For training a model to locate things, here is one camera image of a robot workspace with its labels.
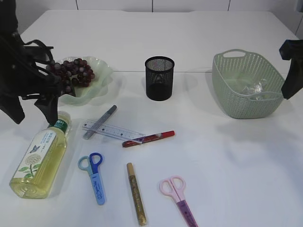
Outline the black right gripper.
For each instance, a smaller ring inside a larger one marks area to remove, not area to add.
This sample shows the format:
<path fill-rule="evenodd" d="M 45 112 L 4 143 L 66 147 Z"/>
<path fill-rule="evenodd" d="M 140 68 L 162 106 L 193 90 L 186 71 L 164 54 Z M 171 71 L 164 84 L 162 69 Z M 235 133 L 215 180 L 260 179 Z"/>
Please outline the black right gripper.
<path fill-rule="evenodd" d="M 291 60 L 289 72 L 281 88 L 284 99 L 290 99 L 303 88 L 303 40 L 285 40 L 279 53 L 283 60 Z"/>

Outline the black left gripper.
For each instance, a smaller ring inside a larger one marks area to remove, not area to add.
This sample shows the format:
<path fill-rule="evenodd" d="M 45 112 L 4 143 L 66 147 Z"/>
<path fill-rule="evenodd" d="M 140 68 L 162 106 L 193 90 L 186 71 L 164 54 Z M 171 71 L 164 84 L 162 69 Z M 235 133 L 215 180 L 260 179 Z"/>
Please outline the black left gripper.
<path fill-rule="evenodd" d="M 17 33 L 0 35 L 0 109 L 16 124 L 25 118 L 18 96 L 38 98 L 34 105 L 47 122 L 58 120 L 62 80 L 39 66 L 54 63 L 52 49 L 37 39 L 25 43 Z"/>

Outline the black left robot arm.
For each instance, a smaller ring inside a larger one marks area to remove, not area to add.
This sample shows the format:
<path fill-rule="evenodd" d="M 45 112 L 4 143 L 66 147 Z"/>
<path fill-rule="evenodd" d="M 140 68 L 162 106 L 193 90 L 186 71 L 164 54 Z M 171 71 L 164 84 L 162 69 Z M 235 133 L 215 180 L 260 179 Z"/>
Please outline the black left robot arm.
<path fill-rule="evenodd" d="M 58 120 L 61 78 L 39 66 L 53 63 L 51 49 L 40 40 L 23 42 L 18 33 L 16 2 L 0 2 L 0 109 L 16 124 L 25 118 L 20 99 L 34 99 L 50 125 Z"/>

